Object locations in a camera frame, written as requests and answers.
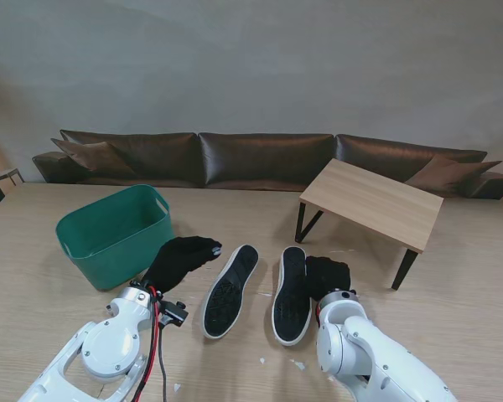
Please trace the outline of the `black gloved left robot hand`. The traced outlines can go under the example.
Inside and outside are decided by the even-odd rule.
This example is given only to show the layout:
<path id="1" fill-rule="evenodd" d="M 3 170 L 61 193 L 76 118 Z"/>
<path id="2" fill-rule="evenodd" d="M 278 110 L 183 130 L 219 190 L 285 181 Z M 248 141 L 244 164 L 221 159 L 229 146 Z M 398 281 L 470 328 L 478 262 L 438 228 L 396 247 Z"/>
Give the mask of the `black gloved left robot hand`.
<path id="1" fill-rule="evenodd" d="M 143 281 L 162 294 L 171 291 L 188 273 L 215 260 L 221 247 L 220 242 L 200 236 L 171 239 L 159 249 Z"/>

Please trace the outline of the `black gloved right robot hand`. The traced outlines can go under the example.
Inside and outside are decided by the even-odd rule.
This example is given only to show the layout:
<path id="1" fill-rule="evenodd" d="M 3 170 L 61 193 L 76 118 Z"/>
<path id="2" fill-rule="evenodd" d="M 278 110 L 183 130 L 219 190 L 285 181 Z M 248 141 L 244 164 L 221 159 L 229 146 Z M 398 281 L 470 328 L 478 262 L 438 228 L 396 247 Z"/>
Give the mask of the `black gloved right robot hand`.
<path id="1" fill-rule="evenodd" d="M 316 302 L 332 291 L 351 289 L 350 268 L 344 262 L 328 257 L 308 256 L 306 271 L 304 285 L 309 296 Z"/>

